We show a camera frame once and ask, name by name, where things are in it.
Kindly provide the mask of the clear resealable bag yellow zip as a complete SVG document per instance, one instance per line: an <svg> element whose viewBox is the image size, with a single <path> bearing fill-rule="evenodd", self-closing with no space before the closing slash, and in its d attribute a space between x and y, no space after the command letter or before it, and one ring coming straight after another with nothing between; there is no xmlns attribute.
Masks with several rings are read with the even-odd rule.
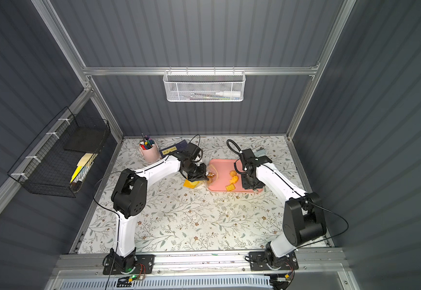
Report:
<svg viewBox="0 0 421 290"><path fill-rule="evenodd" d="M192 168L190 172L185 172L184 177L187 177L184 187L194 189L200 184L206 183L209 187L217 180L218 174L215 166L209 163L207 166L200 164Z"/></svg>

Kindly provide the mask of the square yellow cracker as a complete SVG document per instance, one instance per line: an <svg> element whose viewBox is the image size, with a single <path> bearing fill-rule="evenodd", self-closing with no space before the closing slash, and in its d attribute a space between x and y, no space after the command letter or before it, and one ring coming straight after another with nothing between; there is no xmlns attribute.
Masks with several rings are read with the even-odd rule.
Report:
<svg viewBox="0 0 421 290"><path fill-rule="evenodd" d="M228 192L235 190L235 184L230 184L225 187Z"/></svg>

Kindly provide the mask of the yellow cookie pile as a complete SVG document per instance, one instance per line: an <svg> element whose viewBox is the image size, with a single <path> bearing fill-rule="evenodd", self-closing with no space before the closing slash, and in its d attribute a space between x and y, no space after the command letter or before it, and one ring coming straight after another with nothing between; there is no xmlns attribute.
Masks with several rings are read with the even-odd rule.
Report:
<svg viewBox="0 0 421 290"><path fill-rule="evenodd" d="M239 177L236 175L236 176L233 176L232 177L232 179L229 181L231 184L235 184L235 183L237 183L238 182L238 180L239 180Z"/></svg>

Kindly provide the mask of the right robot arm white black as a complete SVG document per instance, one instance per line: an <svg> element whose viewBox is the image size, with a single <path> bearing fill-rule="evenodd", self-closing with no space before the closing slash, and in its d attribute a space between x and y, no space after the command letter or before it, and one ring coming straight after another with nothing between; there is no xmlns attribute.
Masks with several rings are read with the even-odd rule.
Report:
<svg viewBox="0 0 421 290"><path fill-rule="evenodd" d="M242 170L234 168L241 175L245 189L269 188L284 205L283 232L266 244L260 257L252 252L245 259L251 266L280 269L288 264L289 256L296 250L314 244L314 240L327 233L325 214L330 213L345 222L346 228L334 237L349 229L346 218L322 206L322 199L315 192L300 189L284 176L269 157L257 157L251 149L233 150L241 161Z"/></svg>

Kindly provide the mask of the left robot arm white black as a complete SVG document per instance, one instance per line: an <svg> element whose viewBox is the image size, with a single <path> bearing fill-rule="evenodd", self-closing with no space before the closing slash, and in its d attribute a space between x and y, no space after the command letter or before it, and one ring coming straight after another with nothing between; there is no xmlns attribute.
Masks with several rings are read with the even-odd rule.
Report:
<svg viewBox="0 0 421 290"><path fill-rule="evenodd" d="M121 171L111 195L112 212L118 217L116 243L106 257L105 269L132 273L139 262L135 256L137 218L146 207L148 189L165 177L179 172L189 182L207 181L208 171L202 162L203 150L188 143L143 169Z"/></svg>

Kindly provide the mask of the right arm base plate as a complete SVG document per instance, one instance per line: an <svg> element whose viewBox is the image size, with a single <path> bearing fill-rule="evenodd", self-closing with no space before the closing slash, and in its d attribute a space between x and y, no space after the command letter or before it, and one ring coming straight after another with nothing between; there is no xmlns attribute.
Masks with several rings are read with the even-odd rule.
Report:
<svg viewBox="0 0 421 290"><path fill-rule="evenodd" d="M270 251L251 251L244 258L252 271L292 271L299 269L294 252L283 257L276 257Z"/></svg>

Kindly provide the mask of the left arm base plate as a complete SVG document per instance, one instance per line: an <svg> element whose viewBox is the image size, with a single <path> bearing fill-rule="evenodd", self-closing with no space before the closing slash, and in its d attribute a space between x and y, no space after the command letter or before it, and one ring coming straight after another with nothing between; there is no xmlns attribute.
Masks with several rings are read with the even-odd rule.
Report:
<svg viewBox="0 0 421 290"><path fill-rule="evenodd" d="M103 275L151 274L155 258L152 254L136 255L134 253L127 257L120 257L112 252L105 256L102 262Z"/></svg>

